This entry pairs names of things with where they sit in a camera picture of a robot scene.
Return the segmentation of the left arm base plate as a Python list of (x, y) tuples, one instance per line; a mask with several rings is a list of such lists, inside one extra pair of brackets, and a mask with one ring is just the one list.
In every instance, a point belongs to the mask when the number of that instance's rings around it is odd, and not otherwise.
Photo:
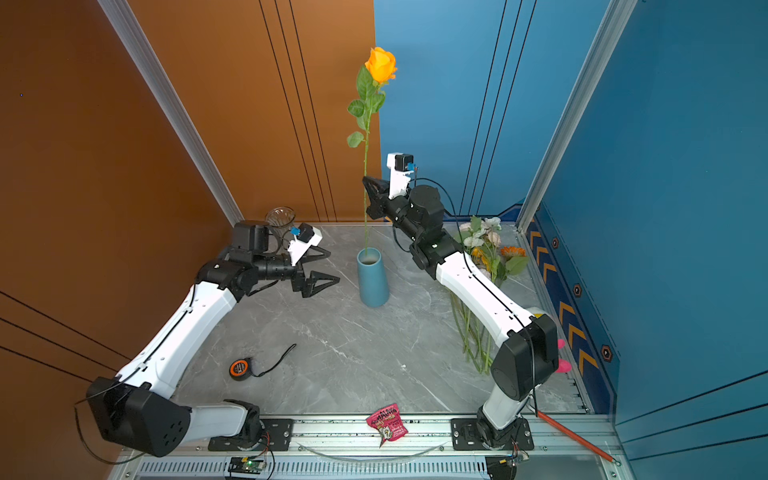
[(294, 420), (289, 418), (250, 419), (234, 436), (213, 437), (208, 450), (214, 452), (256, 451), (284, 452), (289, 449)]

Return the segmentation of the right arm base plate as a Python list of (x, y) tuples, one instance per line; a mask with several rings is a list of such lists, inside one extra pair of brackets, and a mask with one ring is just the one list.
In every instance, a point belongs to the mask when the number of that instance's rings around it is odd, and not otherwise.
[(535, 449), (528, 421), (516, 418), (507, 427), (495, 429), (480, 418), (450, 420), (452, 448), (455, 451), (532, 451)]

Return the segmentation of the white flower stem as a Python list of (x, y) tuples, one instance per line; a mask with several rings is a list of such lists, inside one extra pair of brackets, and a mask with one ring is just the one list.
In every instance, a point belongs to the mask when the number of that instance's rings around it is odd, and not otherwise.
[(471, 250), (474, 247), (480, 247), (492, 266), (493, 262), (498, 259), (499, 250), (501, 249), (502, 239), (500, 232), (501, 221), (499, 218), (472, 216), (469, 222), (459, 226), (456, 240), (470, 256)]

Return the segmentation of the teal cylindrical vase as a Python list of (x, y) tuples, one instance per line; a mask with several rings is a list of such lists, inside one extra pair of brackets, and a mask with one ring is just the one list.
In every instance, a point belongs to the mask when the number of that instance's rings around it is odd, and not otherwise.
[(390, 291), (381, 252), (363, 248), (357, 255), (359, 295), (368, 307), (378, 308), (389, 299)]

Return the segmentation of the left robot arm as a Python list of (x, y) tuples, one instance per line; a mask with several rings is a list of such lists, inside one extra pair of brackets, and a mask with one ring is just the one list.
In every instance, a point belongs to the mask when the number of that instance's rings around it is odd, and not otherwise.
[(157, 335), (114, 377), (89, 386), (84, 401), (104, 440), (154, 457), (203, 439), (242, 450), (259, 443), (265, 428), (258, 406), (238, 400), (184, 406), (172, 397), (199, 348), (240, 300), (281, 281), (305, 298), (338, 283), (336, 276), (304, 271), (330, 255), (320, 245), (322, 231), (303, 223), (291, 235), (286, 252), (278, 253), (269, 248), (277, 236), (269, 224), (234, 226), (231, 244), (200, 268)]

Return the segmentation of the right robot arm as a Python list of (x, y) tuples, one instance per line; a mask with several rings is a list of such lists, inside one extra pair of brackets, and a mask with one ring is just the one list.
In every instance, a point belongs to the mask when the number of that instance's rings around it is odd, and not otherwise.
[(494, 388), (480, 407), (470, 446), (490, 450), (534, 449), (523, 410), (559, 367), (558, 329), (512, 301), (482, 274), (471, 256), (443, 227), (445, 211), (438, 190), (418, 185), (396, 193), (389, 181), (365, 176), (367, 214), (386, 218), (411, 239), (415, 264), (455, 294), (490, 334), (498, 348), (490, 373)]

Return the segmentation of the yellow rose stem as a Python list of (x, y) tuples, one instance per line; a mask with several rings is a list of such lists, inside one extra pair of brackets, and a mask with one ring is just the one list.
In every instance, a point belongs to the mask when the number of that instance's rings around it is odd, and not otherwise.
[(356, 77), (358, 97), (350, 102), (347, 111), (355, 118), (358, 129), (347, 137), (346, 142), (352, 149), (363, 146), (364, 176), (368, 175), (371, 122), (386, 101), (383, 88), (396, 78), (396, 72), (395, 55), (381, 47), (374, 47)]

